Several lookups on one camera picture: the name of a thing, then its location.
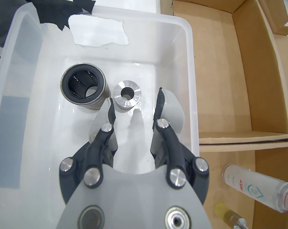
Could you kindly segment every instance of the translucent plastic bin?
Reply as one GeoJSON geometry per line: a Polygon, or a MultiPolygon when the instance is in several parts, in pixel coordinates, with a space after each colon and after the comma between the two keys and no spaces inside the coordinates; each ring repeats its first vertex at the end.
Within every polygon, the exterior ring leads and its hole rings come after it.
{"type": "Polygon", "coordinates": [[[100,6],[93,16],[123,22],[129,44],[76,45],[68,28],[40,24],[31,3],[16,12],[0,68],[0,229],[56,228],[65,207],[59,164],[88,141],[97,114],[61,94],[61,76],[73,64],[97,65],[111,93],[122,80],[142,90],[134,109],[116,106],[115,169],[154,169],[149,149],[159,87],[177,96],[185,114],[180,141],[199,155],[190,25],[179,17],[100,6]]]}

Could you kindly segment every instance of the plastic bottle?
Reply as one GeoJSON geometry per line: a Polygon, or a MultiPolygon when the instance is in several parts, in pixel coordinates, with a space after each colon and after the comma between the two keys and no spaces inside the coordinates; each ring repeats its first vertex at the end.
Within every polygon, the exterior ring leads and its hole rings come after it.
{"type": "Polygon", "coordinates": [[[288,211],[288,182],[229,164],[223,180],[234,189],[281,213],[288,211]]]}
{"type": "Polygon", "coordinates": [[[215,206],[215,214],[231,229],[248,229],[245,219],[222,203],[215,206]]]}

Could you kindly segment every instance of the clear plastic bottle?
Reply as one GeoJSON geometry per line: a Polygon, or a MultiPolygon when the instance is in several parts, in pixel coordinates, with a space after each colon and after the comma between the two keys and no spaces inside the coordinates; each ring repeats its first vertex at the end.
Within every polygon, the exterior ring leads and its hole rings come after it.
{"type": "Polygon", "coordinates": [[[288,211],[288,182],[233,164],[224,167],[223,180],[234,189],[281,213],[288,211]]]}

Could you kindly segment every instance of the aluminum ring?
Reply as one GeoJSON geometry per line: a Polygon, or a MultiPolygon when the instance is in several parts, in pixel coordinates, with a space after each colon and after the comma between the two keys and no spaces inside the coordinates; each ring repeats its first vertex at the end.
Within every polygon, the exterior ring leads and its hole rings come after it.
{"type": "Polygon", "coordinates": [[[69,102],[92,110],[100,109],[110,97],[105,75],[97,66],[88,63],[68,68],[61,77],[60,89],[69,102]],[[87,95],[92,88],[95,92],[87,95]]]}
{"type": "Polygon", "coordinates": [[[97,205],[85,208],[78,218],[78,229],[102,229],[105,224],[105,214],[97,205]]]}
{"type": "Polygon", "coordinates": [[[165,225],[167,229],[190,229],[190,219],[184,209],[174,206],[165,215],[165,225]]]}
{"type": "Polygon", "coordinates": [[[113,97],[119,108],[132,109],[141,99],[141,89],[131,80],[119,82],[113,91],[113,97]]]}

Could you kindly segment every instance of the blue label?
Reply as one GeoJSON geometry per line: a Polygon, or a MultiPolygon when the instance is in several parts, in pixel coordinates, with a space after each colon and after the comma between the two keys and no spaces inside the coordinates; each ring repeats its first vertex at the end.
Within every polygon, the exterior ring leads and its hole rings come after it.
{"type": "Polygon", "coordinates": [[[255,198],[261,198],[264,195],[262,194],[262,192],[259,190],[259,188],[257,186],[254,186],[253,184],[250,184],[248,186],[248,192],[254,196],[255,198]]]}

